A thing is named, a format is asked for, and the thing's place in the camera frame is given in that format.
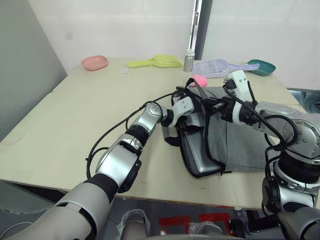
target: white wall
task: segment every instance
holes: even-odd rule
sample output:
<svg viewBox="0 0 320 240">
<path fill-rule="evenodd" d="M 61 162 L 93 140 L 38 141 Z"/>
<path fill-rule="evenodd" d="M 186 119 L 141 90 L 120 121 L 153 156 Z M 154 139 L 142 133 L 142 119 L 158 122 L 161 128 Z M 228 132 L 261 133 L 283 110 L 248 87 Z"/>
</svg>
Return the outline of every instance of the white wall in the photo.
<svg viewBox="0 0 320 240">
<path fill-rule="evenodd" d="M 214 0 L 203 60 L 260 59 L 288 88 L 320 90 L 319 0 Z"/>
<path fill-rule="evenodd" d="M 29 0 L 67 73 L 84 58 L 180 58 L 194 0 Z"/>
</svg>

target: floor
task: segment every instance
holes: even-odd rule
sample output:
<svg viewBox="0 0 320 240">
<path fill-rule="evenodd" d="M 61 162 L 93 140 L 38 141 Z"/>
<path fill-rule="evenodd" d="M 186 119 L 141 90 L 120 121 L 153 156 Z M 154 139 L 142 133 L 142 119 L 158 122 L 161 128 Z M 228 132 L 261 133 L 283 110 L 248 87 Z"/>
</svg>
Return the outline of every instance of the floor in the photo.
<svg viewBox="0 0 320 240">
<path fill-rule="evenodd" d="M 25 191 L 22 188 L 0 181 L 0 236 L 9 227 L 21 222 L 36 221 L 48 208 L 53 206 L 44 198 Z M 104 230 L 98 240 L 115 240 L 119 237 L 117 225 L 121 222 L 124 213 L 133 209 L 142 209 L 150 221 L 150 235 L 159 235 L 162 229 L 171 234 L 185 233 L 186 228 L 179 226 L 160 226 L 159 219 L 172 217 L 188 217 L 191 222 L 199 222 L 200 216 L 205 214 L 229 214 L 231 219 L 241 219 L 245 221 L 244 210 L 236 211 L 233 208 L 209 207 L 202 205 L 179 204 L 153 200 L 137 200 L 116 197 L 110 214 L 104 225 Z M 216 224 L 227 233 L 224 222 Z M 22 224 L 11 229 L 5 237 L 26 228 L 29 224 Z M 259 232 L 255 235 L 247 235 L 247 239 L 284 239 L 280 229 L 274 228 Z"/>
</svg>

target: wooden table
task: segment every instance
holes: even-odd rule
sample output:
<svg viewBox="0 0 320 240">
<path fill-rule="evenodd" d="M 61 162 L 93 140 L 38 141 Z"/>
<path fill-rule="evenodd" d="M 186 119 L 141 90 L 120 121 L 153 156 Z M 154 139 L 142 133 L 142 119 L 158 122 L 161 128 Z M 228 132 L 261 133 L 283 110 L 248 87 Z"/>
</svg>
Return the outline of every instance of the wooden table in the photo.
<svg viewBox="0 0 320 240">
<path fill-rule="evenodd" d="M 140 67 L 121 74 L 130 58 L 86 71 L 80 65 L 48 94 L 0 143 L 0 179 L 68 191 L 86 179 L 85 158 L 96 140 L 144 102 L 184 86 L 191 73 L 182 68 Z M 258 101 L 290 105 L 296 99 L 274 76 L 248 72 Z M 221 86 L 223 78 L 209 80 Z M 171 107 L 170 99 L 160 104 Z M 110 146 L 125 131 L 121 126 L 99 146 Z M 99 156 L 92 162 L 93 173 Z M 179 148 L 165 143 L 157 126 L 140 157 L 132 188 L 121 196 L 259 209 L 262 172 L 211 175 L 196 179 L 186 170 Z"/>
</svg>

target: red floor marking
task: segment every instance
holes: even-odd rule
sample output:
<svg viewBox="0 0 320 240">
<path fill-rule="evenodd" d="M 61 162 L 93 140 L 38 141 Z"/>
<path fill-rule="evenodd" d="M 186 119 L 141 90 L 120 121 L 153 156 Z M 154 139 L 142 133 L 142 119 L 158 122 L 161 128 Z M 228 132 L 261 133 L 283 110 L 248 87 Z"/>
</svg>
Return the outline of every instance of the red floor marking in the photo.
<svg viewBox="0 0 320 240">
<path fill-rule="evenodd" d="M 228 213 L 221 212 L 221 213 L 200 214 L 199 218 L 200 218 L 200 222 L 205 222 L 205 221 L 209 221 L 209 222 L 213 222 L 213 223 L 214 222 L 224 222 L 224 225 L 225 225 L 225 228 L 226 228 L 228 235 L 234 236 L 234 234 L 232 234 L 230 232 L 228 221 L 231 220 L 231 217 Z"/>
<path fill-rule="evenodd" d="M 189 223 L 191 222 L 190 216 L 173 216 L 164 217 L 159 219 L 159 225 L 163 229 L 168 226 L 183 225 L 185 227 L 185 232 L 189 231 Z"/>
</svg>

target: gray fabric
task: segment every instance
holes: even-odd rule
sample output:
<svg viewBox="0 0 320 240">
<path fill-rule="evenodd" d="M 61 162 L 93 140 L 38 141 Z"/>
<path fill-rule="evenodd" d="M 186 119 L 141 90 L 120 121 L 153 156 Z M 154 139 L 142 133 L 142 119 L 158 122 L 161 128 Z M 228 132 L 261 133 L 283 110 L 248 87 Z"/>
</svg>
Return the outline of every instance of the gray fabric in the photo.
<svg viewBox="0 0 320 240">
<path fill-rule="evenodd" d="M 217 98 L 226 95 L 222 87 L 206 87 Z M 226 171 L 261 172 L 265 169 L 265 149 L 268 144 L 262 132 L 248 125 L 236 125 L 221 119 L 221 114 L 212 115 L 209 123 L 208 145 L 214 159 L 226 164 Z M 279 152 L 269 151 L 269 159 Z"/>
</svg>

